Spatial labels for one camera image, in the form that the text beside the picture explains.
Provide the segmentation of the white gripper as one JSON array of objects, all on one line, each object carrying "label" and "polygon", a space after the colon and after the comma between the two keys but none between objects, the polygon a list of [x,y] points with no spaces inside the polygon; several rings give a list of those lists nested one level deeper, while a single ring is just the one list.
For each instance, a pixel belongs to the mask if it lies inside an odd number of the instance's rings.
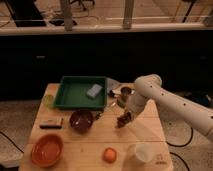
[{"label": "white gripper", "polygon": [[146,103],[147,98],[139,93],[134,93],[128,98],[125,111],[130,117],[131,121],[136,119],[138,115],[143,112]]}]

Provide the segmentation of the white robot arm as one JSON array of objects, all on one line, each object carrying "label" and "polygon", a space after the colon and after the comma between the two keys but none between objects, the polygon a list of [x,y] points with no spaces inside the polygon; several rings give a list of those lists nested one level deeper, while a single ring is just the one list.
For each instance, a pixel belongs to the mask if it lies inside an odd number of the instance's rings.
[{"label": "white robot arm", "polygon": [[175,95],[162,88],[157,74],[140,76],[134,81],[134,93],[128,98],[125,111],[134,120],[152,99],[178,114],[187,124],[213,142],[213,110]]}]

